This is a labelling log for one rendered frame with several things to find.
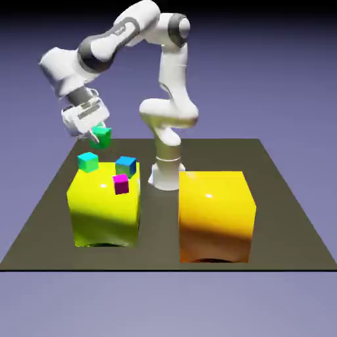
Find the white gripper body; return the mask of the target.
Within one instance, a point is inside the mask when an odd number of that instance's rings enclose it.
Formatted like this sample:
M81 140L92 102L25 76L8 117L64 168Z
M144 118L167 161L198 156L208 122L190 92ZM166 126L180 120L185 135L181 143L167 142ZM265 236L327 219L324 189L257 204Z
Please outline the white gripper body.
M61 111L63 123L71 136L87 134L109 117L109 110L99 97Z

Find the small green cube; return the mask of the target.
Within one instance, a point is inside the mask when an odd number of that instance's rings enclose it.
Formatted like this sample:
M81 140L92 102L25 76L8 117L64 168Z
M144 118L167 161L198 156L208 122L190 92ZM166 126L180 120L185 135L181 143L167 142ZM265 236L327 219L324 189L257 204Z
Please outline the small green cube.
M90 140L90 147L97 148L97 149L105 149L110 146L111 128L95 126L92 128L92 132L97 137L99 142L95 143L93 140Z

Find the small cyan cube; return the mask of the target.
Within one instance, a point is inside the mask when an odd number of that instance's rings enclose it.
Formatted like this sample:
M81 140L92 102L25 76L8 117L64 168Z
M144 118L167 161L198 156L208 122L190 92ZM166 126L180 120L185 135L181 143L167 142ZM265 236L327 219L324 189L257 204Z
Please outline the small cyan cube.
M82 153L77 156L78 169L86 173L93 172L99 168L99 157L92 153Z

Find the small blue cube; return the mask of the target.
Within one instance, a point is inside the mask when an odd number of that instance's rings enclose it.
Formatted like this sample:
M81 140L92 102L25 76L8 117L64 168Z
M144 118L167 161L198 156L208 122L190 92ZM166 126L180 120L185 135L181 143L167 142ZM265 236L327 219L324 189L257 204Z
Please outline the small blue cube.
M116 175L125 174L128 178L133 177L137 170L137 159L134 157L121 156L115 162Z

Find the small magenta cube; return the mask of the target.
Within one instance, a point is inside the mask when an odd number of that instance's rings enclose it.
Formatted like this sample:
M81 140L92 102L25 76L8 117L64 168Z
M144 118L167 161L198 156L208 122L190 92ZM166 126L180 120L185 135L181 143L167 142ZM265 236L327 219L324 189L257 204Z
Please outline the small magenta cube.
M116 195L127 194L129 192L129 180L126 174L114 175L113 184Z

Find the large yellow box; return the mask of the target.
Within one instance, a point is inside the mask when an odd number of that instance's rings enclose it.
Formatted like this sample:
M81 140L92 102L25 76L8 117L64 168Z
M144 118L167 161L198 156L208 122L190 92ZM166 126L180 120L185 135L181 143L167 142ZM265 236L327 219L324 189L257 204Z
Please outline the large yellow box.
M77 247L137 244L140 225L140 164L128 181L129 192L116 194L115 163L99 163L92 172L78 170L66 193Z

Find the large orange box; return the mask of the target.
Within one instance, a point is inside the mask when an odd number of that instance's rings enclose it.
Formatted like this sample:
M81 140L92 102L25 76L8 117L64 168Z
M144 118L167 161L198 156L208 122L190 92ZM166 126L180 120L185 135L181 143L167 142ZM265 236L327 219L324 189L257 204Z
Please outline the large orange box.
M178 229L182 263L247 263L257 206L242 171L179 174Z

